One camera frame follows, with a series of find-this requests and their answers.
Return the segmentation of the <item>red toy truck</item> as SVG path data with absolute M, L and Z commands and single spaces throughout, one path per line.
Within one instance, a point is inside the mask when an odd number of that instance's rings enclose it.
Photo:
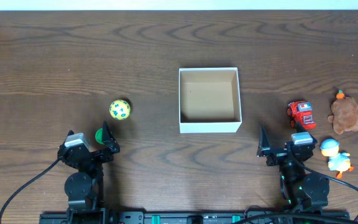
M 312 106 L 307 101 L 294 101 L 288 104 L 287 115 L 290 117 L 290 126 L 295 128 L 300 123 L 305 129 L 314 129 L 316 123 L 313 120 Z

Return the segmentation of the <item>yellow ball with blue letters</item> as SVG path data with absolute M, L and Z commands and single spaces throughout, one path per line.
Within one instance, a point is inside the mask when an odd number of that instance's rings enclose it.
M 109 106 L 110 115 L 116 120 L 127 119 L 131 114 L 131 106 L 125 100 L 115 100 Z

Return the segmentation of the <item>blue duck toy figure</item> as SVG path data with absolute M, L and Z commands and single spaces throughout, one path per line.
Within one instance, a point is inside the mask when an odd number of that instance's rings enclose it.
M 339 142 L 335 139 L 326 139 L 320 145 L 323 156 L 328 158 L 328 168 L 336 171 L 336 178 L 341 179 L 344 172 L 352 172 L 354 167 L 351 164 L 350 154 L 339 150 Z

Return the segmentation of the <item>brown plush toy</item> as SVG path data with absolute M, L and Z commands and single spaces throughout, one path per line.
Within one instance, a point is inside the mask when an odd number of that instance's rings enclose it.
M 333 125 L 336 134 L 358 131 L 358 103 L 354 98 L 339 90 L 336 100 L 331 104 L 331 112 L 328 121 Z

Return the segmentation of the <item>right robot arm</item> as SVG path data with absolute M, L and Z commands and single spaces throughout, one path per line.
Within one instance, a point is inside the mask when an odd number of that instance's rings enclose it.
M 265 128 L 260 129 L 258 157 L 266 158 L 268 166 L 278 166 L 281 173 L 280 187 L 287 209 L 294 212 L 321 210 L 328 205 L 329 180 L 306 173 L 304 161 L 313 156 L 317 140 L 296 123 L 296 133 L 282 148 L 270 146 Z

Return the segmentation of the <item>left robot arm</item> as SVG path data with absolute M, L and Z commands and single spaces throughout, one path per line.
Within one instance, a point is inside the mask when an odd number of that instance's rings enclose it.
M 85 135 L 70 131 L 57 153 L 59 161 L 77 170 L 67 178 L 64 187 L 68 210 L 73 213 L 95 211 L 103 203 L 103 164 L 113 161 L 120 152 L 107 122 L 98 136 L 105 148 L 91 152 Z

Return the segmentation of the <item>green ridged plastic ball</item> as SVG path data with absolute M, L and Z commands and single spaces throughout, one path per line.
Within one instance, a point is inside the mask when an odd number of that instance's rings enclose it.
M 99 144 L 103 144 L 103 129 L 100 128 L 96 131 L 95 133 L 95 140 L 99 143 Z

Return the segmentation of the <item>white cardboard box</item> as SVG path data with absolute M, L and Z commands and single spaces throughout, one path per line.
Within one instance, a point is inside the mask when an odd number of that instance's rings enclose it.
M 238 68 L 178 71 L 180 133 L 235 133 L 242 124 Z

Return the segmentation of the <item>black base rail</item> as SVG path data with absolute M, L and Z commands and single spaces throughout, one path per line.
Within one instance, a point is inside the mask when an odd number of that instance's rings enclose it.
M 315 220 L 298 217 L 273 217 L 273 210 L 249 208 L 244 212 L 45 212 L 39 224 L 102 223 L 102 224 L 227 224 L 248 219 L 250 223 L 332 223 L 332 220 Z

